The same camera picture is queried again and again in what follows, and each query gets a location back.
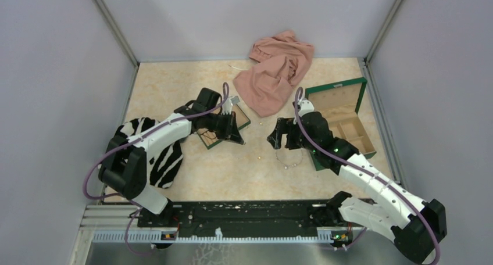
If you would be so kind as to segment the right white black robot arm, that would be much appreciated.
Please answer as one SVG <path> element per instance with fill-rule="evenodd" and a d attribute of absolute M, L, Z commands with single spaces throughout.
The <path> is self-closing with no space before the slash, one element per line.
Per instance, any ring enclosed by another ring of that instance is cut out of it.
<path fill-rule="evenodd" d="M 334 225 L 356 223 L 389 239 L 408 260 L 437 264 L 439 243 L 447 235 L 445 206 L 406 191 L 381 173 L 347 140 L 333 136 L 319 112 L 279 118 L 267 136 L 273 149 L 306 149 L 323 167 L 355 184 L 373 200 L 367 203 L 339 192 L 328 203 Z"/>

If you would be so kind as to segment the green jewelry tray insert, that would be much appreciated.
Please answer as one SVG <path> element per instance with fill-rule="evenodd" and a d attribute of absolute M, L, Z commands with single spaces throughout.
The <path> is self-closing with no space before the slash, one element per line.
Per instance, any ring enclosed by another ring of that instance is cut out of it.
<path fill-rule="evenodd" d="M 213 119 L 206 124 L 212 126 L 212 129 L 199 128 L 196 135 L 207 149 L 212 149 L 222 141 L 245 145 L 240 130 L 250 125 L 251 120 L 238 105 L 232 106 L 231 114 L 220 114 L 219 109 L 216 109 L 206 117 Z"/>

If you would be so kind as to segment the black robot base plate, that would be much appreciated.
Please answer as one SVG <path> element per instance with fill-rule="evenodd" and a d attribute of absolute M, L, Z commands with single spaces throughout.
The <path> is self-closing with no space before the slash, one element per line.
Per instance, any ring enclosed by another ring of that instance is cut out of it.
<path fill-rule="evenodd" d="M 164 214 L 143 210 L 141 228 L 177 227 L 180 238 L 315 238 L 318 230 L 348 230 L 326 199 L 174 202 Z"/>

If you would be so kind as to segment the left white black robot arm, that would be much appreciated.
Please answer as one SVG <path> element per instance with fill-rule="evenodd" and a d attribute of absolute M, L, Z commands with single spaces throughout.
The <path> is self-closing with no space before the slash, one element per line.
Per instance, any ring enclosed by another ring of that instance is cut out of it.
<path fill-rule="evenodd" d="M 195 100 L 147 130 L 135 131 L 129 137 L 115 135 L 95 164 L 99 180 L 151 212 L 159 226 L 170 225 L 174 219 L 172 202 L 157 190 L 164 185 L 163 177 L 157 175 L 167 164 L 163 153 L 175 155 L 180 142 L 200 129 L 213 132 L 218 140 L 245 143 L 237 126 L 229 85 L 223 83 L 222 88 L 221 94 L 201 89 Z"/>

